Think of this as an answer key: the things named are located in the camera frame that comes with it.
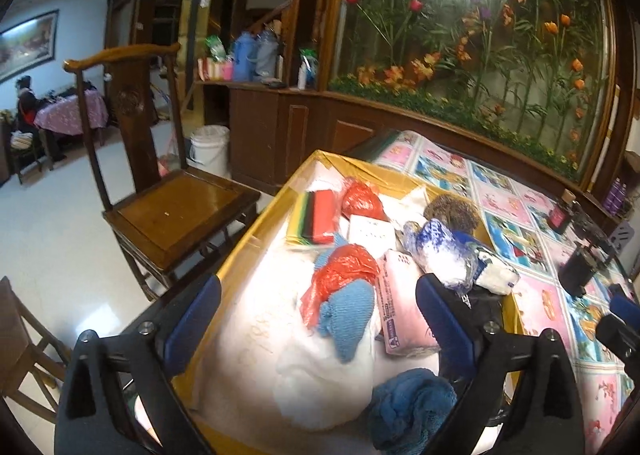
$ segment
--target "framed painting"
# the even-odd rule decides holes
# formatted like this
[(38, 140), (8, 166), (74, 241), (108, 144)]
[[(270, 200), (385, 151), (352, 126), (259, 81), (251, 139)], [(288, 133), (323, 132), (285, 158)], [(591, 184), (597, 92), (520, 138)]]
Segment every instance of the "framed painting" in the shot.
[(58, 13), (44, 13), (0, 33), (0, 83), (55, 59)]

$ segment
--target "brown fuzzy ball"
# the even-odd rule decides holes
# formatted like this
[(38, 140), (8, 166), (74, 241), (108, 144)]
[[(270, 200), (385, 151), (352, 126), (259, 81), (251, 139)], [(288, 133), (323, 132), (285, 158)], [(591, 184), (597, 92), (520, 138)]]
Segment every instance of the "brown fuzzy ball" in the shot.
[(449, 194), (438, 195), (424, 209), (427, 220), (438, 219), (452, 231), (472, 235), (480, 223), (480, 215), (471, 201)]

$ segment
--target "pink tissue package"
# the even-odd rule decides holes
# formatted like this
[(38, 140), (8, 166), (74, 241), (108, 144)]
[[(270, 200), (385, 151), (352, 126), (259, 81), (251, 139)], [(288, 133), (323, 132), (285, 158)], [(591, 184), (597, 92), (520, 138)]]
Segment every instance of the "pink tissue package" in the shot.
[(386, 252), (379, 263), (376, 292), (386, 353), (418, 356), (437, 352), (438, 343), (415, 303), (420, 267), (398, 251)]

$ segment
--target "person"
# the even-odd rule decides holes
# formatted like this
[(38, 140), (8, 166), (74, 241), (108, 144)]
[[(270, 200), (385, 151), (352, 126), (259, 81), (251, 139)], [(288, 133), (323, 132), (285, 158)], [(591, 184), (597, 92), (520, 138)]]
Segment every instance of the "person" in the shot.
[[(43, 106), (40, 99), (37, 99), (33, 91), (31, 90), (31, 76), (23, 76), (15, 82), (15, 88), (17, 91), (17, 117), (16, 117), (16, 129), (21, 132), (29, 132), (33, 134), (33, 139), (36, 142), (40, 140), (40, 133), (38, 127), (35, 126), (34, 121), (38, 110)], [(53, 162), (63, 161), (66, 156), (60, 151), (58, 142), (55, 135), (50, 130), (44, 130), (44, 136), (46, 139), (46, 148), (49, 150), (51, 159)]]

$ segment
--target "pink floral tablecloth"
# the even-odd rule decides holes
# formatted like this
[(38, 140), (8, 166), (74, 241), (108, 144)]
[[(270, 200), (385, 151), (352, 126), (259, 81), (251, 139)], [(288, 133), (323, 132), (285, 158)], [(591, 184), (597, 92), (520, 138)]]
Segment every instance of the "pink floral tablecloth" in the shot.
[(537, 336), (551, 327), (562, 338), (582, 401), (586, 454), (596, 453), (634, 385), (622, 361), (595, 338), (595, 326), (609, 313), (607, 288), (618, 283), (631, 297), (633, 287), (612, 265), (596, 273), (585, 297), (568, 295), (558, 269), (575, 249), (573, 229), (556, 234), (546, 224), (553, 201), (506, 175), (411, 131), (401, 132), (372, 162), (476, 203), (496, 252), (520, 273), (513, 294), (525, 333)]
[[(86, 97), (91, 127), (106, 127), (109, 114), (100, 93), (97, 90), (87, 90), (84, 92), (84, 96)], [(59, 134), (67, 134), (68, 136), (82, 134), (78, 96), (70, 96), (44, 107), (38, 111), (34, 122), (39, 128), (45, 128)]]

